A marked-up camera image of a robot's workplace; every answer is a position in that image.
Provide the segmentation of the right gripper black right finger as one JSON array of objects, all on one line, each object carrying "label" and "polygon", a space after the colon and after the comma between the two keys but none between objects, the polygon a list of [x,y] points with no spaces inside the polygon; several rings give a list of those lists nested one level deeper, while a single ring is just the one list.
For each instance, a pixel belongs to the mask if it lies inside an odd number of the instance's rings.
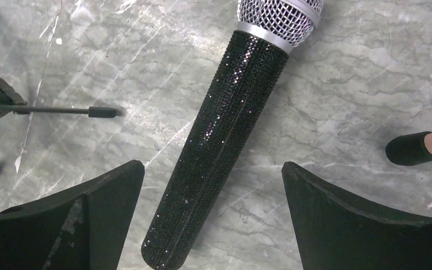
[{"label": "right gripper black right finger", "polygon": [[304,269],[432,269],[432,217],[370,201],[292,161],[281,173]]}]

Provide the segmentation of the black tripod shock-mount stand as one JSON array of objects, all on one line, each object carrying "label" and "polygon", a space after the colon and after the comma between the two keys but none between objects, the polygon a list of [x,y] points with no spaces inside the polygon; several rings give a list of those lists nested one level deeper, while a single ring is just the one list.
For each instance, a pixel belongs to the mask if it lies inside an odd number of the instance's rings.
[{"label": "black tripod shock-mount stand", "polygon": [[112,107],[91,106],[87,109],[29,106],[14,88],[0,77],[0,118],[8,113],[26,115],[31,113],[79,114],[89,118],[110,119],[123,112]]}]

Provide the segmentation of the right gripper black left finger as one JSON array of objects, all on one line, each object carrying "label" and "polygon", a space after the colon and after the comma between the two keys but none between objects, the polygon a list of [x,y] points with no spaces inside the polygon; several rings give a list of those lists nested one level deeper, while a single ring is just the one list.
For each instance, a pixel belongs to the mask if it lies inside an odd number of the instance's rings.
[{"label": "right gripper black left finger", "polygon": [[132,160],[0,212],[0,269],[117,269],[144,175]]}]

